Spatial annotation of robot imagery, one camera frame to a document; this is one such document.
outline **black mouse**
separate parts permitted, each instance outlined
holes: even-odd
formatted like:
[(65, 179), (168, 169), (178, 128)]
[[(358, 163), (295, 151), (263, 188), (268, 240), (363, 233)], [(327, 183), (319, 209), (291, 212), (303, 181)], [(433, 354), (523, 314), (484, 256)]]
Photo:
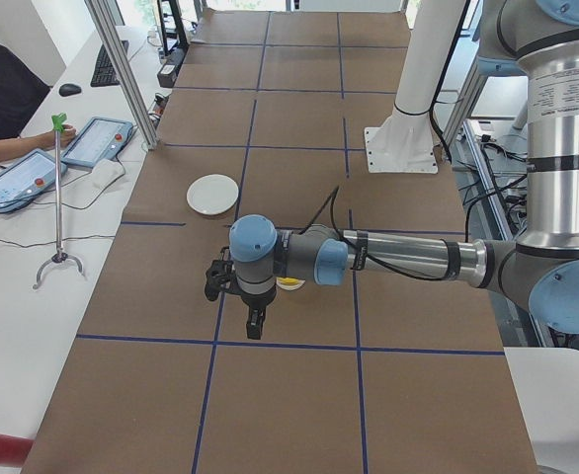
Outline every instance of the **black mouse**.
[(81, 86), (76, 84), (63, 84), (59, 87), (59, 96), (67, 97), (74, 94), (81, 94)]

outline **white desk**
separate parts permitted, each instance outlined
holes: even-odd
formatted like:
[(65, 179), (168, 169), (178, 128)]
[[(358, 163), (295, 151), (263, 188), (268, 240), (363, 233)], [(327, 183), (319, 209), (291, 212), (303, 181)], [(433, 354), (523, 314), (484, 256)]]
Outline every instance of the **white desk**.
[[(156, 92), (165, 95), (170, 92), (158, 85), (158, 55), (146, 41), (145, 31), (120, 27), (119, 35), (122, 40), (129, 40), (127, 57), (133, 56), (131, 69), (149, 107)], [(93, 33), (41, 104), (24, 135), (50, 130), (50, 117), (61, 112), (67, 113), (67, 122), (77, 129), (92, 116), (134, 121), (120, 86), (90, 87), (100, 46), (98, 35)], [(83, 92), (60, 97), (58, 87), (67, 82), (79, 84)], [(126, 175), (94, 205), (86, 210), (64, 208), (66, 237), (116, 234), (144, 160), (142, 141), (137, 133), (127, 145), (120, 155)], [(70, 170), (63, 182), (82, 173)], [(90, 177), (63, 190), (63, 201), (78, 206), (87, 204), (99, 191)], [(13, 214), (0, 215), (0, 238), (23, 244), (53, 241), (54, 194), (38, 201), (50, 204), (31, 204)], [(66, 242), (67, 252), (83, 262), (85, 275), (79, 275), (71, 264), (48, 267), (43, 285), (34, 291), (36, 272), (54, 254), (54, 245), (20, 249), (0, 243), (0, 433), (23, 437), (34, 437), (37, 433), (110, 246), (111, 240), (107, 239)], [(0, 468), (0, 473), (16, 471)]]

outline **black keyboard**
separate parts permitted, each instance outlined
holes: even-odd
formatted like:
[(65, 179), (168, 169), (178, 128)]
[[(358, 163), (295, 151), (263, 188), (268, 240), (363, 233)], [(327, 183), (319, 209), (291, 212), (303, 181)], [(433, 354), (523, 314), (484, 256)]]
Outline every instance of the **black keyboard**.
[[(127, 52), (129, 48), (129, 41), (123, 39), (124, 52)], [(108, 56), (108, 52), (105, 51), (105, 47), (101, 45), (99, 50), (99, 55), (96, 58), (96, 64), (94, 65), (94, 74), (92, 74), (92, 81), (90, 85), (92, 87), (104, 87), (104, 86), (116, 86), (120, 84), (119, 79), (116, 77), (116, 71), (114, 70), (114, 65)]]

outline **tablet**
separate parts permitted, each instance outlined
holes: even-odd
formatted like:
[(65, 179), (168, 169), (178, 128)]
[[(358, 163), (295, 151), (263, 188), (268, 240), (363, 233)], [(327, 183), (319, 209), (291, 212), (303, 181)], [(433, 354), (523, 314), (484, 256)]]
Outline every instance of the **tablet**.
[[(61, 173), (67, 166), (61, 164)], [(54, 158), (35, 149), (0, 172), (0, 212), (10, 212), (29, 204), (54, 184)]]
[(61, 156), (66, 165), (94, 168), (101, 160), (115, 158), (131, 138), (133, 123), (92, 117)]

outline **brown tile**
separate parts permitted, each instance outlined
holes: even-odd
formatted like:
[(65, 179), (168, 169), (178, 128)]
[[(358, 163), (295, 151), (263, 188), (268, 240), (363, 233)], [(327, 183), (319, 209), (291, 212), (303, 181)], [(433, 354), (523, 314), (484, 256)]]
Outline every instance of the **brown tile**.
[(342, 46), (407, 46), (410, 30), (401, 13), (341, 13)]
[(192, 44), (176, 87), (255, 89), (262, 55), (262, 46)]
[(217, 349), (198, 474), (362, 469), (355, 353)]
[(336, 14), (275, 12), (270, 19), (268, 44), (336, 46), (338, 45)]
[(228, 229), (122, 225), (79, 327), (80, 334), (212, 340), (218, 304), (205, 272)]
[(24, 473), (191, 470), (210, 347), (75, 341)]
[(344, 114), (347, 121), (349, 148), (365, 148), (365, 128), (381, 126), (390, 117), (394, 94), (345, 94)]
[[(248, 309), (241, 299), (228, 297), (223, 306), (219, 338), (222, 341), (247, 341), (247, 318)], [(267, 309), (262, 342), (355, 346), (351, 276), (345, 276), (340, 286), (318, 286), (306, 282), (294, 291), (277, 288), (277, 298)]]
[(340, 87), (340, 55), (337, 48), (266, 48), (262, 89), (340, 91)]
[(232, 223), (235, 207), (217, 216), (201, 215), (187, 204), (187, 191), (196, 179), (217, 173), (241, 183), (245, 148), (190, 148), (159, 145), (148, 153), (123, 221), (177, 222), (215, 220)]
[(205, 9), (195, 40), (209, 43), (263, 44), (268, 12), (218, 12)]
[(405, 59), (406, 49), (343, 47), (345, 91), (397, 91)]
[(358, 229), (463, 232), (465, 216), (447, 163), (436, 175), (369, 173), (367, 155), (350, 152), (351, 179), (341, 191)]
[(502, 351), (484, 289), (370, 271), (357, 279), (363, 347)]
[(373, 474), (537, 474), (502, 356), (363, 354)]
[[(262, 214), (280, 227), (302, 228), (336, 186), (343, 185), (342, 151), (250, 150), (239, 215)], [(336, 220), (348, 223), (348, 203), (336, 201)], [(325, 209), (319, 223), (329, 223)]]
[(158, 136), (179, 145), (241, 145), (248, 142), (254, 93), (175, 89)]
[(343, 148), (340, 94), (260, 93), (251, 144)]

